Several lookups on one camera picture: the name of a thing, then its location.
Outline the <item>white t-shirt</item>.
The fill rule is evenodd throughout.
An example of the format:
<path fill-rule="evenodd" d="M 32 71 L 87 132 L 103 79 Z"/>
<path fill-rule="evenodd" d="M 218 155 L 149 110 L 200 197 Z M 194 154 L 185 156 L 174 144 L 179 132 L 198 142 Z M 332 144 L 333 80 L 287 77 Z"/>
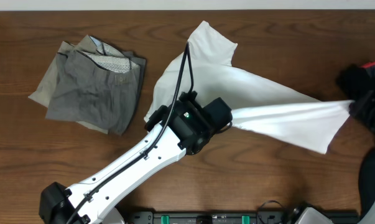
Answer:
<path fill-rule="evenodd" d="M 206 21 L 192 32 L 188 43 L 192 66 L 185 66 L 180 90 L 193 88 L 203 106 L 222 98 L 232 109 L 235 128 L 325 154 L 348 119 L 350 100 L 319 101 L 233 67 L 238 45 Z"/>

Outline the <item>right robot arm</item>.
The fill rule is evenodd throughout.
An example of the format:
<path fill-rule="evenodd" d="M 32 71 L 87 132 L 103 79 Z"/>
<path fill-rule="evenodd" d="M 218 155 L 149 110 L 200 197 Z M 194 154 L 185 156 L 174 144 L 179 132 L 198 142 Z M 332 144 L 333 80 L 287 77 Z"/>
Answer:
<path fill-rule="evenodd" d="M 370 90 L 351 107 L 350 114 L 375 134 L 375 91 Z M 336 214 L 338 223 L 375 224 L 375 148 L 363 159 L 359 171 L 361 216 Z"/>

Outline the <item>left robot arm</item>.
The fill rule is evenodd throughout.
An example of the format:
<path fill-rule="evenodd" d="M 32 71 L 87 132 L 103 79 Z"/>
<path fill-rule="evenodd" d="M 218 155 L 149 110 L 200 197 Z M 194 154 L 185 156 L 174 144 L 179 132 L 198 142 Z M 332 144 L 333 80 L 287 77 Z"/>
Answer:
<path fill-rule="evenodd" d="M 217 98 L 202 107 L 195 91 L 162 105 L 146 123 L 147 136 L 110 165 L 66 187 L 54 182 L 40 196 L 44 223 L 106 223 L 116 205 L 149 177 L 195 155 L 231 126 L 231 108 Z"/>

